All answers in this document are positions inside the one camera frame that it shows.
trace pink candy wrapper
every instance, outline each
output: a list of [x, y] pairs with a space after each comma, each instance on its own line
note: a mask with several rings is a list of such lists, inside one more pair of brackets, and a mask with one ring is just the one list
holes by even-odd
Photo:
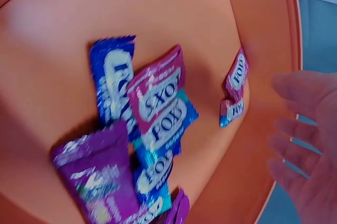
[[249, 65], [241, 48], [226, 79], [226, 89], [236, 102], [243, 97], [243, 88], [248, 71]]
[[184, 87], [185, 74], [182, 49], [177, 45], [130, 81], [127, 95], [143, 134]]

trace blue candy wrapper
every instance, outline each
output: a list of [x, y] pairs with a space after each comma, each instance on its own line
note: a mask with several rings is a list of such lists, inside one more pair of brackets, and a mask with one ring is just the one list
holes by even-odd
[[172, 208], [171, 195], [167, 183], [159, 191], [150, 193], [144, 200], [142, 203], [147, 205], [148, 211], [138, 220], [137, 224], [150, 223], [154, 218]]
[[135, 36], [126, 36], [98, 40], [90, 50], [100, 121], [104, 126], [117, 120], [126, 121], [129, 141], [140, 136], [126, 93], [126, 86], [134, 76], [134, 39]]
[[147, 169], [139, 168], [135, 171], [133, 177], [139, 202], [147, 202], [151, 195], [161, 192], [171, 174], [172, 167], [173, 152], [168, 150], [151, 167]]
[[173, 156], [181, 154], [181, 138], [186, 128], [198, 117], [184, 89], [180, 89], [150, 129], [133, 142], [143, 167], [151, 167], [168, 150], [172, 150]]

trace hand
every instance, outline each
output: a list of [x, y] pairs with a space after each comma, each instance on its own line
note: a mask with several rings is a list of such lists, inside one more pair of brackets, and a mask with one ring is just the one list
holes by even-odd
[[276, 92], [291, 111], [317, 122], [309, 125], [283, 118], [276, 129], [306, 142], [322, 155], [292, 143], [280, 135], [269, 144], [281, 158], [305, 174], [295, 172], [279, 159], [268, 161], [272, 177], [289, 194], [303, 224], [337, 223], [337, 74], [298, 71], [273, 79]]

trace candy wrapper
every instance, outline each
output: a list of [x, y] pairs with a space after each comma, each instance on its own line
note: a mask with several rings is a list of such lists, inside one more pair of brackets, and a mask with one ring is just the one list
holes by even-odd
[[148, 202], [154, 194], [165, 194], [167, 179], [173, 167], [173, 152], [168, 150], [165, 155], [159, 157], [149, 168], [139, 168], [134, 173], [135, 191], [139, 202]]
[[220, 127], [228, 126], [233, 120], [240, 117], [243, 113], [243, 99], [234, 103], [231, 100], [222, 100], [220, 103]]
[[139, 215], [126, 122], [55, 148], [51, 157], [88, 223], [117, 224]]
[[141, 164], [150, 167], [159, 157], [165, 156], [168, 150], [172, 150], [174, 156], [180, 154], [181, 138], [198, 116], [185, 91], [179, 90], [150, 129], [134, 142]]
[[121, 222], [121, 224], [149, 224], [150, 222], [152, 223], [152, 221], [160, 214], [168, 211], [171, 208], [172, 203], [169, 188], [167, 184], [165, 186], [167, 190], [166, 196], [160, 196], [157, 194], [151, 201], [149, 201], [147, 212], [137, 214], [137, 218], [130, 217]]
[[241, 48], [226, 79], [226, 89], [236, 102], [243, 97], [248, 71], [249, 65]]
[[134, 39], [135, 36], [126, 36], [98, 40], [90, 50], [100, 121], [103, 125], [126, 121], [130, 141], [140, 136], [126, 94], [126, 86], [133, 78]]
[[146, 133], [185, 85], [185, 64], [179, 45], [130, 81], [127, 95], [140, 131]]
[[183, 224], [190, 211], [190, 201], [182, 189], [175, 198], [172, 209], [162, 214], [153, 224]]
[[149, 168], [172, 150], [181, 153], [181, 137], [198, 117], [183, 89], [185, 64], [179, 45], [138, 74], [129, 84], [128, 96], [141, 137], [133, 142], [143, 167]]

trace orange plastic seat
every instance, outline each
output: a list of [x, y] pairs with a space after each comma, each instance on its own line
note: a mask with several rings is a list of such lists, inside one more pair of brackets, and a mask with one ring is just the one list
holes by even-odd
[[[169, 178], [188, 223], [253, 223], [273, 180], [265, 144], [287, 115], [274, 73], [301, 68], [297, 0], [0, 0], [0, 207], [4, 223], [83, 223], [48, 160], [58, 141], [97, 129], [88, 49], [136, 34], [135, 70], [180, 43], [200, 117]], [[221, 83], [243, 46], [245, 113], [219, 127]]]

